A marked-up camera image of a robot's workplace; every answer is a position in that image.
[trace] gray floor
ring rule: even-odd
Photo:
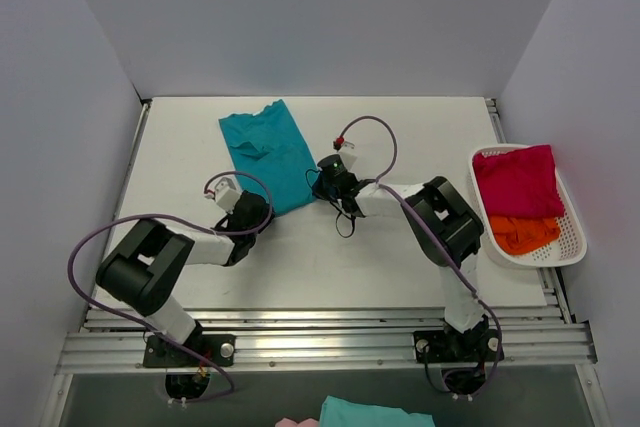
[[[573,367],[502,368],[472,403],[434,393],[420,370],[238,374],[238,392],[186,410],[157,396],[162,377],[76,376],[62,425],[273,426],[318,418],[327,395],[432,414],[438,427],[592,426]]]

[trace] teal cloth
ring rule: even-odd
[[[352,404],[327,397],[322,404],[319,427],[435,427],[426,414],[407,414],[402,409]]]
[[[313,202],[305,172],[315,169],[315,163],[282,100],[259,114],[232,114],[218,122],[235,169],[253,174],[269,187],[276,215]],[[244,190],[266,199],[258,183],[242,176],[237,179]]]

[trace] white table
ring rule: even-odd
[[[168,213],[214,225],[222,212],[202,186],[233,168],[218,125],[231,113],[257,112],[277,97],[156,98],[144,127],[120,216]],[[447,177],[469,198],[467,159],[477,146],[496,143],[482,98],[285,97],[317,161],[353,118],[385,119],[398,137],[399,156],[389,183]],[[358,177],[379,173],[391,157],[386,131],[373,122],[353,127],[347,139],[360,157]],[[175,289],[189,309],[394,309],[444,306],[438,269],[420,250],[404,220],[367,218],[342,239],[335,211],[315,202],[279,217],[238,265],[185,267]],[[128,226],[116,229],[113,247]],[[546,305],[538,272],[508,270],[484,252],[478,259],[481,295],[497,307]],[[96,299],[123,307],[102,289]]]

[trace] white laundry basket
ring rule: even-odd
[[[580,261],[587,253],[587,239],[584,236],[576,212],[571,204],[569,195],[567,194],[562,180],[556,170],[556,186],[560,199],[564,204],[564,217],[557,218],[560,226],[560,237],[550,244],[545,245],[533,252],[525,255],[509,255],[503,251],[491,232],[489,218],[482,203],[482,196],[478,189],[478,182],[473,170],[473,157],[480,153],[485,157],[491,155],[504,154],[516,149],[524,149],[527,145],[518,144],[497,144],[482,147],[471,153],[469,157],[469,183],[471,190],[471,200],[476,211],[480,213],[480,217],[485,227],[485,233],[482,239],[482,245],[485,252],[496,264],[504,267],[512,267],[517,269],[537,269],[540,267],[562,267],[564,265],[575,264]]]

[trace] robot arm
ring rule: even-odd
[[[354,217],[396,217],[409,222],[425,255],[440,268],[445,295],[445,320],[464,333],[483,321],[484,310],[447,265],[440,251],[391,194],[373,180],[359,181],[349,172],[355,154],[347,146],[346,155],[333,154],[318,162],[320,175],[312,186],[313,195],[337,204]],[[444,177],[425,184],[389,186],[411,206],[436,234],[440,243],[460,267],[467,280],[476,285],[476,257],[480,248],[482,222],[459,192]]]
[[[212,197],[227,212],[215,226],[218,235],[187,231],[153,219],[140,220],[96,273],[100,287],[180,344],[201,331],[171,295],[182,268],[190,264],[235,265],[255,245],[257,235],[227,237],[224,232],[248,230],[269,212],[268,203],[260,195],[240,193],[231,179],[220,180]]]

